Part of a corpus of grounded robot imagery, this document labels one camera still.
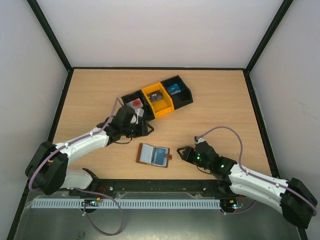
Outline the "brown leather card holder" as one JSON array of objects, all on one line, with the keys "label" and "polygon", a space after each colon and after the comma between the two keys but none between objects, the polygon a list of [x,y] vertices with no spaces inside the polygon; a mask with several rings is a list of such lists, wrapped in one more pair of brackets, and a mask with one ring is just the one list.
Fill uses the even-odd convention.
[{"label": "brown leather card holder", "polygon": [[168,168],[172,160],[170,148],[140,143],[135,162],[153,167]]}]

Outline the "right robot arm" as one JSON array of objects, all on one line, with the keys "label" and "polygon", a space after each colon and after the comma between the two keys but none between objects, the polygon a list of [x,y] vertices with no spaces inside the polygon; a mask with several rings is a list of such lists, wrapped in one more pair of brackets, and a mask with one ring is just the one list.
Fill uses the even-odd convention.
[{"label": "right robot arm", "polygon": [[177,152],[183,161],[209,170],[219,181],[218,191],[222,195],[234,193],[249,197],[275,209],[297,228],[309,227],[318,201],[301,180],[273,178],[253,171],[218,155],[206,141],[195,147],[178,148]]}]

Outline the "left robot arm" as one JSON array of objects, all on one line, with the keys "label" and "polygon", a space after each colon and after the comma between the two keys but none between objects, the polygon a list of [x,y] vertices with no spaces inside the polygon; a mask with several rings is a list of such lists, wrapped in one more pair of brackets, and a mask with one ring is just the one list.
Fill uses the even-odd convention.
[{"label": "left robot arm", "polygon": [[69,169],[69,165],[84,155],[118,142],[148,136],[154,128],[143,119],[141,108],[121,106],[91,131],[60,143],[40,144],[25,170],[30,191],[51,195],[60,189],[87,190],[95,179],[88,169]]}]

